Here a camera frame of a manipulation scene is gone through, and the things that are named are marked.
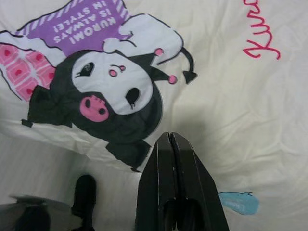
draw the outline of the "purple banner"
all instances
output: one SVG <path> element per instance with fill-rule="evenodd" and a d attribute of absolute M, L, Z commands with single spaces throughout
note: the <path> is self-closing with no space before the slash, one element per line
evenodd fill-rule
<path fill-rule="evenodd" d="M 118 29 L 128 18 L 122 0 L 73 0 L 27 23 L 15 34 L 41 38 L 69 56 L 81 50 L 103 51 L 103 41 L 109 37 L 124 39 Z"/>

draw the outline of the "pink skull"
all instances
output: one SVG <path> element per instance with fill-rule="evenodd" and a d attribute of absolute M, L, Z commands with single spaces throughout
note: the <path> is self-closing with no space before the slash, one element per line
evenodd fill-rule
<path fill-rule="evenodd" d="M 79 109 L 85 118 L 93 122 L 103 122 L 109 117 L 105 101 L 94 95 L 83 98 Z"/>

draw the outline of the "bedsheet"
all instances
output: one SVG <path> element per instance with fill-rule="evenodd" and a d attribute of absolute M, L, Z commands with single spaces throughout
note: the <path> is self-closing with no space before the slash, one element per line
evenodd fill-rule
<path fill-rule="evenodd" d="M 305 231 L 307 7 L 2 0 L 0 131 L 127 170 L 179 132 L 231 230 Z"/>

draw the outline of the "black boot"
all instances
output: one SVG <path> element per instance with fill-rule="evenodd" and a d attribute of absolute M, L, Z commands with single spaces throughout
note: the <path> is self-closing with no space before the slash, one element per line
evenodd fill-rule
<path fill-rule="evenodd" d="M 75 231 L 94 231 L 93 209 L 96 203 L 96 181 L 90 175 L 81 176 L 76 183 L 72 214 L 83 219 L 82 227 Z"/>

